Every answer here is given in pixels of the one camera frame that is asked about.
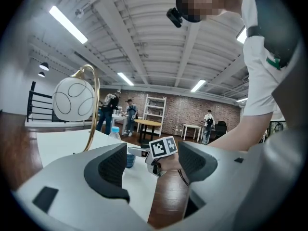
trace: gold lamp arm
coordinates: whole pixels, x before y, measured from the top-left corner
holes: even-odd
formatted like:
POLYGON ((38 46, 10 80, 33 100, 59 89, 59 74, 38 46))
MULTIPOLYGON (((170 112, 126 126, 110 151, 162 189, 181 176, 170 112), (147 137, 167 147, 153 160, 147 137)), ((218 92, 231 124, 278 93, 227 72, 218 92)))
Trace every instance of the gold lamp arm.
POLYGON ((83 79, 84 78, 83 72, 84 72, 85 69, 88 69, 93 73, 95 98, 94 98, 94 104, 93 104, 93 116, 92 116, 91 131, 90 131, 90 135, 89 135, 89 139, 88 139, 88 143, 86 145, 86 148, 83 150, 84 152, 89 150, 89 148, 92 144, 93 138, 94 138, 96 123, 97 123, 97 118, 98 118, 98 104, 99 104, 99 98, 100 98, 100 80, 98 79, 98 76, 96 74, 94 67, 92 67, 89 64, 83 65, 80 68, 80 70, 78 70, 71 77, 83 79))

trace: person with backpack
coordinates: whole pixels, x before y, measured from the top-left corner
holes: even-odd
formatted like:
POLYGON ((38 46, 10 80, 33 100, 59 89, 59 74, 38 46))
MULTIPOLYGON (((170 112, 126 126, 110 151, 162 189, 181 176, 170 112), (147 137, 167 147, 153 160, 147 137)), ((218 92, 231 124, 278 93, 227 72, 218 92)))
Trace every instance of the person with backpack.
MULTIPOLYGON (((272 93, 289 72, 300 43, 299 26, 283 0, 176 0, 176 9, 167 16, 177 27, 182 18, 198 23, 225 12, 241 17, 247 32, 243 53, 249 72, 248 99, 240 123, 209 145, 248 151, 260 141, 270 120, 282 117, 272 93)), ((181 169, 177 153, 159 162, 162 170, 181 169)))
POLYGON ((104 101, 101 109, 100 121, 97 124, 96 130, 99 132, 102 130, 102 125, 106 119, 105 134, 109 135, 111 129, 111 119, 114 110, 118 110, 119 98, 121 97, 121 91, 117 90, 114 94, 109 93, 104 101))
POLYGON ((211 110, 207 111, 207 114, 204 116, 204 120, 205 120, 205 125, 204 125, 205 129, 204 129, 204 132, 203 132, 201 144, 207 145, 208 141, 210 139, 212 127, 215 124, 214 117, 212 115, 211 110))
POLYGON ((128 106, 126 108, 126 112, 124 115, 128 114, 127 117, 127 130, 124 132, 124 135, 128 135, 131 137, 133 135, 134 126, 135 126, 135 119, 138 119, 138 108, 135 104, 133 104, 132 99, 126 100, 128 106))

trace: wooden floor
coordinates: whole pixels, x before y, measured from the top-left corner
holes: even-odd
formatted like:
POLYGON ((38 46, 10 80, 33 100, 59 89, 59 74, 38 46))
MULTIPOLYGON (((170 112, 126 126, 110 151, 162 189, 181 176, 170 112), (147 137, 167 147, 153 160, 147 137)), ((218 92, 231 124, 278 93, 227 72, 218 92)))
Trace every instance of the wooden floor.
MULTIPOLYGON (((37 132, 61 132, 90 127, 75 128, 26 128, 25 116, 2 113, 0 115, 0 166, 7 177, 9 187, 16 190, 23 182, 42 169, 37 144, 37 132)), ((138 133, 122 140, 139 145, 138 133)), ((175 141, 182 141, 174 136, 175 141)), ((155 228, 169 226, 182 219, 188 197, 188 187, 176 170, 168 171, 157 181, 153 205, 148 223, 155 228)))

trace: black railing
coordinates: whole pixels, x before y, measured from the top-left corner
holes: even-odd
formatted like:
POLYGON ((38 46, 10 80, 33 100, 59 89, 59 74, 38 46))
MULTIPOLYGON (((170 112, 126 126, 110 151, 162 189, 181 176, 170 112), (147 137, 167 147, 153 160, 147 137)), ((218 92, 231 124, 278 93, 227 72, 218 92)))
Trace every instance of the black railing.
MULTIPOLYGON (((53 107, 52 107, 52 96, 46 95, 46 94, 42 94, 42 93, 38 93, 38 92, 34 92, 34 91, 29 91, 29 97, 28 97, 28 106, 27 106, 27 122, 29 122, 29 120, 33 121, 33 120, 39 120, 39 121, 51 121, 51 122, 68 122, 68 121, 63 121, 60 120, 56 114, 54 113, 53 107), (44 104, 50 104, 50 106, 48 107, 42 107, 39 106, 40 103, 44 103, 44 104), (52 110, 51 113, 44 113, 44 110, 52 110), (33 118, 33 115, 43 115, 46 116, 46 118, 33 118)), ((92 116, 89 117, 88 120, 86 121, 91 121, 92 120, 92 116)))

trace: black chair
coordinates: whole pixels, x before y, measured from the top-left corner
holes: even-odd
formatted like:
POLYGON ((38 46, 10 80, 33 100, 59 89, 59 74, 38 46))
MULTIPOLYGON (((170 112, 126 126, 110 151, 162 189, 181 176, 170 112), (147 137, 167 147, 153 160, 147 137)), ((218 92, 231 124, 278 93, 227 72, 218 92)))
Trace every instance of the black chair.
POLYGON ((216 130, 215 139, 218 139, 222 135, 226 134, 226 132, 227 132, 226 123, 224 121, 218 121, 218 123, 215 125, 215 130, 216 130))

